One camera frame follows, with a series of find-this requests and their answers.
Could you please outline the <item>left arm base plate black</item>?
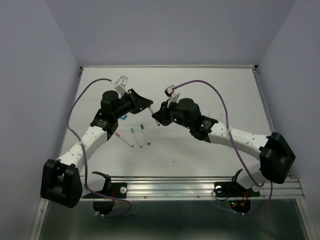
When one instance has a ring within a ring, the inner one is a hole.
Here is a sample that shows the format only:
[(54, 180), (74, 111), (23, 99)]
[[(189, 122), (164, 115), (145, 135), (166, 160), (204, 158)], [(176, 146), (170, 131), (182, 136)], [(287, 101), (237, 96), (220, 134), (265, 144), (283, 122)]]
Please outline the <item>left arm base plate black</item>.
[(90, 192), (82, 199), (93, 200), (92, 208), (96, 216), (102, 218), (120, 217), (128, 213), (132, 204), (127, 200), (128, 184), (126, 182), (105, 182), (102, 189)]

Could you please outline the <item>dark green cap marker pen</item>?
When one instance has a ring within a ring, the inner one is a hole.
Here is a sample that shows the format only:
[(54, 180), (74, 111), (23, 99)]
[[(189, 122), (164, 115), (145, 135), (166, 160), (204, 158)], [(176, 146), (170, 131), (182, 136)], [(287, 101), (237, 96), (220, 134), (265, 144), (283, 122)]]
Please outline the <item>dark green cap marker pen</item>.
[(143, 133), (145, 142), (146, 142), (146, 144), (149, 146), (149, 145), (151, 144), (151, 142), (150, 142), (150, 140), (149, 140), (149, 137), (148, 137), (148, 135), (147, 135), (147, 132), (146, 132), (146, 129), (145, 129), (144, 125), (141, 124), (141, 125), (140, 125), (140, 128), (141, 128), (141, 131), (142, 131), (142, 133)]

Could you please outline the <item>light green cap marker pen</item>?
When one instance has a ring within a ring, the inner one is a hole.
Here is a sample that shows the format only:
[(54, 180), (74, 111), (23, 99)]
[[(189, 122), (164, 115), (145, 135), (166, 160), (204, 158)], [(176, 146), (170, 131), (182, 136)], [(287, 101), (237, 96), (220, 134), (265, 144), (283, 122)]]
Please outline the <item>light green cap marker pen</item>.
[(137, 144), (138, 144), (139, 148), (143, 148), (143, 145), (141, 144), (141, 142), (140, 142), (140, 140), (139, 140), (139, 138), (138, 138), (138, 136), (137, 136), (137, 134), (136, 134), (135, 130), (134, 130), (133, 128), (131, 128), (131, 129), (130, 129), (130, 131), (131, 131), (131, 133), (132, 133), (132, 135), (133, 135), (134, 139), (136, 140), (136, 142), (137, 142)]

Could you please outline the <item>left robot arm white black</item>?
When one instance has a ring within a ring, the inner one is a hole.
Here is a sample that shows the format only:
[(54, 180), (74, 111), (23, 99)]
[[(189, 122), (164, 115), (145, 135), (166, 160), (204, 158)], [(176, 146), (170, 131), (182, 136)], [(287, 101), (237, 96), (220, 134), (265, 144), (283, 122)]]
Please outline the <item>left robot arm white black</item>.
[(73, 208), (83, 194), (85, 184), (80, 173), (88, 166), (93, 153), (116, 132), (118, 120), (124, 115), (138, 114), (154, 102), (140, 96), (133, 89), (123, 95), (115, 90), (103, 93), (100, 109), (83, 136), (76, 135), (77, 143), (56, 160), (48, 159), (42, 171), (40, 196), (43, 199)]

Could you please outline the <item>light blue cap marker pen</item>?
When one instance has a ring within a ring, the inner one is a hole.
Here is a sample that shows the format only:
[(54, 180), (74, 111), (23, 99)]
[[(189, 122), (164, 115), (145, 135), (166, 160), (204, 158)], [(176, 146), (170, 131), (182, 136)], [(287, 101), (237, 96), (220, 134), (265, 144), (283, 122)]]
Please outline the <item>light blue cap marker pen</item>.
[(212, 110), (211, 110), (210, 108), (208, 109), (207, 116), (210, 117), (210, 118), (213, 116), (213, 115), (212, 115)]

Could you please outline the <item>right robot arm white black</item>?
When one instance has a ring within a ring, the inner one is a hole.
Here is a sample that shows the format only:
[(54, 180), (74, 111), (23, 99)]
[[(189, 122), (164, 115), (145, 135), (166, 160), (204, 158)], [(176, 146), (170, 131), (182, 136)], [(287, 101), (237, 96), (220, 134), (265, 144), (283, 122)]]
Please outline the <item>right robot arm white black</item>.
[(243, 152), (258, 160), (251, 167), (243, 167), (232, 178), (230, 189), (235, 195), (242, 195), (255, 184), (266, 181), (283, 184), (296, 159), (280, 133), (267, 136), (227, 128), (218, 120), (201, 114), (198, 104), (190, 98), (165, 101), (152, 117), (163, 126), (175, 123), (189, 129), (197, 140), (230, 147), (237, 155)]

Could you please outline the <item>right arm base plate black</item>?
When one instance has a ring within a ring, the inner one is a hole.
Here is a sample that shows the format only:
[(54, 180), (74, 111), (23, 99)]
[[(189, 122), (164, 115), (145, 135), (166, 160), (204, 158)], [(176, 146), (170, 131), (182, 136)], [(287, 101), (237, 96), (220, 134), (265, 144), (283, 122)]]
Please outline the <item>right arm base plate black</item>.
[(229, 200), (229, 205), (236, 213), (247, 214), (251, 209), (250, 198), (260, 196), (259, 189), (245, 189), (236, 182), (222, 181), (214, 184), (211, 195), (218, 201)]

